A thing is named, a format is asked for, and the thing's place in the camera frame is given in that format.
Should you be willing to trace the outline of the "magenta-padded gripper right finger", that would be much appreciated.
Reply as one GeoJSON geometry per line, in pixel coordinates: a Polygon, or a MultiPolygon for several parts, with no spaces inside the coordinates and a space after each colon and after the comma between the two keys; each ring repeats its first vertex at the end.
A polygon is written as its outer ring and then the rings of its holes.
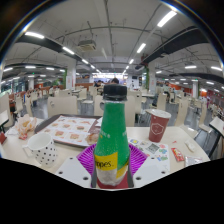
{"type": "Polygon", "coordinates": [[[140,188],[167,175],[167,170],[156,164],[154,157],[147,156],[133,145],[129,145],[130,157],[127,174],[129,188],[140,188]]]}

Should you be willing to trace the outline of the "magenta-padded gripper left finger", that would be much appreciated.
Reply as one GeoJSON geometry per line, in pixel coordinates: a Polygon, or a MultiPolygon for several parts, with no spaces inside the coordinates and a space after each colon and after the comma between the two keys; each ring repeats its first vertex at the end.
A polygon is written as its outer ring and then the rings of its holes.
{"type": "Polygon", "coordinates": [[[87,147],[76,157],[67,158],[56,171],[56,175],[84,188],[95,188],[97,183],[95,144],[87,147]]]}

